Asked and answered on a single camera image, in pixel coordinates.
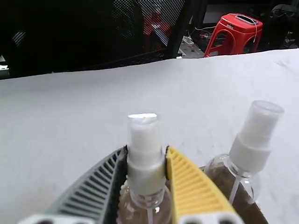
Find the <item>floor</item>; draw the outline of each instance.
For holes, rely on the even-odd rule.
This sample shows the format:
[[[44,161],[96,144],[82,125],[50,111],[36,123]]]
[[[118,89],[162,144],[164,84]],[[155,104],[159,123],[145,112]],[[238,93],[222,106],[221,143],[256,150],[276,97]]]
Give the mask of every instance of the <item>floor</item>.
[[[182,40],[178,53],[182,54],[182,58],[202,58],[204,56],[204,52],[186,36]]]

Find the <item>clear plastic bottle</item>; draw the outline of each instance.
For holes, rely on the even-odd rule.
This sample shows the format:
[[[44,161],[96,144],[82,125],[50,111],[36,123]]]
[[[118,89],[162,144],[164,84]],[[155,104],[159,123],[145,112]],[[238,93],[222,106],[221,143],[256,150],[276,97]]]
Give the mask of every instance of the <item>clear plastic bottle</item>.
[[[154,113],[129,116],[128,181],[122,186],[118,224],[168,224],[171,195]]]
[[[269,146],[272,133],[283,113],[283,108],[276,104],[254,101],[229,154],[216,156],[205,167],[205,174],[239,214],[254,203],[260,194],[258,173],[266,165],[271,153]]]

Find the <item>metal mesh panel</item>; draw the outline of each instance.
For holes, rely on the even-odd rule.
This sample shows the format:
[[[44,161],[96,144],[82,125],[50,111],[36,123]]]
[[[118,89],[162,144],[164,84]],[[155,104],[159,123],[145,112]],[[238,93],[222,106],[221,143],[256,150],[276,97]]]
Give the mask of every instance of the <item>metal mesh panel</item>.
[[[171,58],[169,43],[180,38],[177,32],[174,35],[184,29],[180,21],[191,17],[183,12],[190,1],[20,0],[9,10],[22,19],[4,30],[7,35],[20,32],[10,36],[15,44],[7,44],[4,56],[13,77]]]

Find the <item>white table surface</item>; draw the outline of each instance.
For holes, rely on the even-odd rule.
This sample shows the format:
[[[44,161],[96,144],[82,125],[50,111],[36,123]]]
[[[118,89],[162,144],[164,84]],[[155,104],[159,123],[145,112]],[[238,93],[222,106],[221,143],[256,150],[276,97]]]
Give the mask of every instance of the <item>white table surface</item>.
[[[198,166],[228,152],[251,101],[285,115],[258,199],[270,224],[299,223],[299,49],[173,59],[0,81],[0,222],[48,208],[127,142],[127,115],[161,115],[164,144]]]

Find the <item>red plastic stool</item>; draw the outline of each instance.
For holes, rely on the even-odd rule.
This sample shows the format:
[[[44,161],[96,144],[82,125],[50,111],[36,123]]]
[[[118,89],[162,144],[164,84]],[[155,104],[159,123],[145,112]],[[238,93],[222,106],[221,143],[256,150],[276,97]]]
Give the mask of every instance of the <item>red plastic stool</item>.
[[[217,51],[218,55],[242,54],[245,45],[253,40],[250,52],[255,52],[261,39],[263,24],[243,14],[227,14],[221,17],[211,36],[204,57],[209,57],[211,52]],[[220,32],[227,33],[220,46],[212,47]]]

